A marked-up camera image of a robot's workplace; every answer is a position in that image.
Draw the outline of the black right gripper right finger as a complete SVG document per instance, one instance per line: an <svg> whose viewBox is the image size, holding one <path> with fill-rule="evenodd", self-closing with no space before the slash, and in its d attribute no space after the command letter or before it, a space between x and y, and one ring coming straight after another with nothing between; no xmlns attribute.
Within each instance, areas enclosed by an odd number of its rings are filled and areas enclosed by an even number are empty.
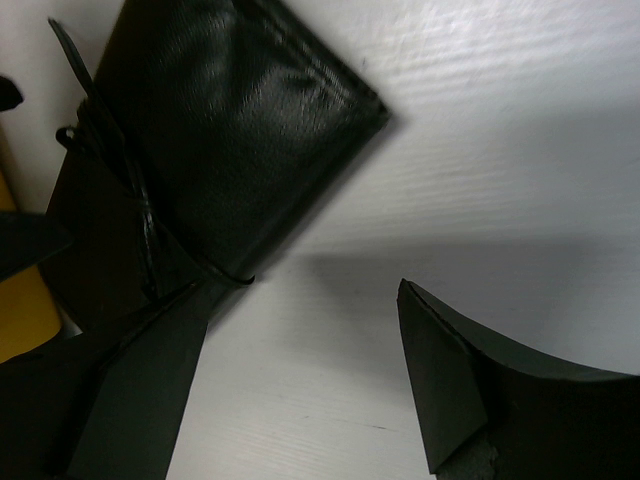
<svg viewBox="0 0 640 480"><path fill-rule="evenodd" d="M402 281L397 308L429 472L439 479L635 479L639 379L563 360Z"/></svg>

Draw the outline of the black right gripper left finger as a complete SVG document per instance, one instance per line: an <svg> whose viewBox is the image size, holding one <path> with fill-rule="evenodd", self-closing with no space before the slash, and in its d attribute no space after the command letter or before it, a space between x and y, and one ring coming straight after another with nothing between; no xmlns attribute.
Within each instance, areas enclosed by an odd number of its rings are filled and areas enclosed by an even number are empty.
<svg viewBox="0 0 640 480"><path fill-rule="evenodd" d="M201 284L1 365L4 479L163 479L206 333Z"/></svg>

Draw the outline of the yellow hard-shell suitcase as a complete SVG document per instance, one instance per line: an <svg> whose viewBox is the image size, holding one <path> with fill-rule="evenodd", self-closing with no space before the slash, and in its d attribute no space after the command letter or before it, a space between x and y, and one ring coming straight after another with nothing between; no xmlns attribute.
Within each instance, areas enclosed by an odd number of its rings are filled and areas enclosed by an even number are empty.
<svg viewBox="0 0 640 480"><path fill-rule="evenodd" d="M17 86L1 75L1 112L23 102ZM17 211L1 169L1 212ZM37 267L1 280L1 363L29 352L61 333L62 321Z"/></svg>

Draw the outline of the black box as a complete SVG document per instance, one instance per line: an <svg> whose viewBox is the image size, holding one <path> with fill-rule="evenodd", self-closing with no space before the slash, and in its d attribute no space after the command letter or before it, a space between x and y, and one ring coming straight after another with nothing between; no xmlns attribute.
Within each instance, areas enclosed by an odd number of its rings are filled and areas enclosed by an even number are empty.
<svg viewBox="0 0 640 480"><path fill-rule="evenodd" d="M84 330L249 286L389 118L280 1L128 1L95 74L51 28L86 96L48 205L74 241L41 270Z"/></svg>

